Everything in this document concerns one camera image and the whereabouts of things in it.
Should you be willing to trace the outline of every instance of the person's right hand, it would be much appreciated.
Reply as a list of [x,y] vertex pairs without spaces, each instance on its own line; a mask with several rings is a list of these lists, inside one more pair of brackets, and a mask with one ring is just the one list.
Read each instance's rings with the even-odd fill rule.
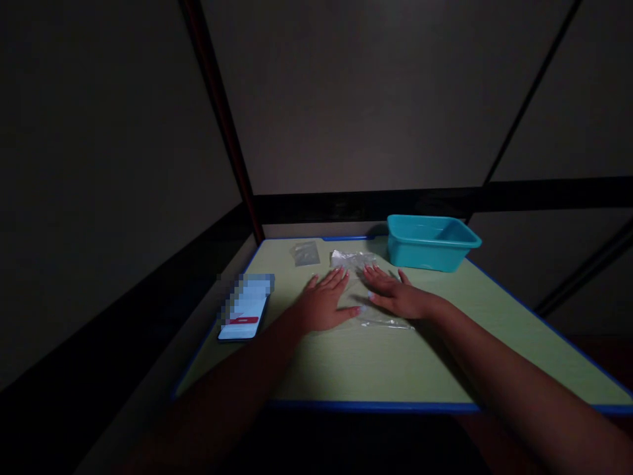
[[409,278],[398,269],[398,279],[387,275],[377,265],[363,271],[369,285],[382,295],[370,292],[369,299],[377,306],[405,319],[425,319],[443,300],[437,295],[413,287]]

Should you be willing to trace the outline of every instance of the plastic container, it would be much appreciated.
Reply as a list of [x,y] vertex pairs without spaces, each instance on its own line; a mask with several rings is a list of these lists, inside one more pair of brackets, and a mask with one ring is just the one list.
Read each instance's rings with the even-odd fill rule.
[[397,267],[455,272],[481,239],[455,218],[392,214],[389,226],[389,260]]

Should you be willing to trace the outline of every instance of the gray wall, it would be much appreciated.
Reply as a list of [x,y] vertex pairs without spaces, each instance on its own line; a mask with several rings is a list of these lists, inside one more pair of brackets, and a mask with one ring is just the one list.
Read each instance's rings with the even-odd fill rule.
[[483,245],[468,257],[534,308],[631,217],[630,208],[477,213],[469,226]]
[[240,202],[177,2],[3,8],[0,389]]
[[493,180],[633,174],[632,19],[582,2]]
[[481,185],[571,1],[203,4],[274,194]]
[[570,334],[633,336],[633,249],[555,310],[550,322]]

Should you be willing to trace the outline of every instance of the smartphone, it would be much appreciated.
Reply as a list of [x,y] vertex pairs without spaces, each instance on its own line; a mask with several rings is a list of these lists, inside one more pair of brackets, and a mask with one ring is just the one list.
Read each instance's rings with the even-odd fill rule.
[[222,328],[218,333],[218,340],[235,342],[254,338],[264,318],[273,287],[272,274],[241,275],[222,307]]

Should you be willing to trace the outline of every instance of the table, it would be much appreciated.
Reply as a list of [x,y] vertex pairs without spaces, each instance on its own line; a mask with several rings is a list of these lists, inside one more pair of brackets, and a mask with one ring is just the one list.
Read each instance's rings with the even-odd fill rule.
[[[316,241],[320,264],[295,267],[291,247],[311,240]],[[245,271],[275,274],[264,328],[292,303],[314,273],[329,271],[335,249],[374,253],[385,272],[396,272],[387,260],[386,242],[386,236],[265,240]],[[451,301],[599,411],[633,414],[629,391],[469,260],[453,273],[404,270],[413,285]],[[340,305],[359,305],[366,299],[362,281],[350,280]],[[174,397],[246,344],[220,343],[218,331],[219,325],[214,325],[207,334]],[[430,329],[364,327],[358,319],[306,336],[271,403],[378,412],[463,413],[480,408],[477,395]]]

